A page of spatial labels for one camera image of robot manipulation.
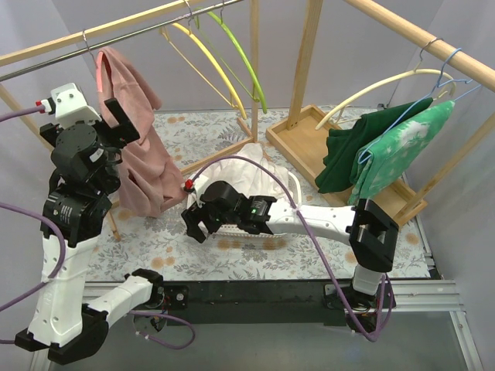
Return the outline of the pink t shirt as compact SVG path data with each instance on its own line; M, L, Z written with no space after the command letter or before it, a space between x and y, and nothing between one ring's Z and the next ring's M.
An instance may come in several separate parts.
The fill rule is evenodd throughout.
M121 151L118 166L121 186L120 205L136 216L161 216L184 200L184 178L167 152L155 128L155 111L162 106L138 70L116 49L107 46L98 51L103 56L103 92L98 93L102 118L114 127L117 121L105 107L107 99L116 98L138 130L140 138Z

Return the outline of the pink hanger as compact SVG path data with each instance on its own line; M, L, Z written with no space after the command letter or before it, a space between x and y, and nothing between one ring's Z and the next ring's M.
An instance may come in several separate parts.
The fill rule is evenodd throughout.
M84 29L82 31L82 36L84 40L84 44L86 46L87 52L90 54L94 66L95 66L95 79L96 79L96 84L97 84L97 92L102 93L103 92L103 78L102 78L102 73L103 73L103 67L104 67L104 62L103 62L103 56L101 53L95 54L92 49L90 48L88 41L87 41L87 36L86 36L86 30Z

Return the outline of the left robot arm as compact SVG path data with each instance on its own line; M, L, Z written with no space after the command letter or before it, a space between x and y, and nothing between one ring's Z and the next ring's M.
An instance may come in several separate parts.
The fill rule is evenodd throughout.
M67 365L93 356L110 327L139 305L158 308L164 301L163 277L138 269L107 294L83 300L90 256L111 209L110 194L121 185L121 150L139 133L114 98L104 102L116 119L69 116L69 127L46 124L40 134L52 146L55 169L43 205L43 270L39 299L29 327L15 345L30 352L47 350L49 360Z

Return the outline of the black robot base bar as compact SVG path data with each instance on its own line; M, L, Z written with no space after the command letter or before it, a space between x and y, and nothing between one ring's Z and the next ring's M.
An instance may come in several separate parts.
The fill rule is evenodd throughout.
M193 325L318 323L360 331L329 280L162 282L138 309Z

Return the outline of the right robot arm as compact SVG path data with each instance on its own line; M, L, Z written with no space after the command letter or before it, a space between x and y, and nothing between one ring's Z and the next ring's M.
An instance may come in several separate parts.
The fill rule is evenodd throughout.
M186 180L188 206L181 216L186 234L199 243L224 226L243 235L314 235L351 247L357 260L351 301L367 307L378 297L382 277L392 270L398 225L370 199L355 206L297 206L285 198L245 196L225 181Z

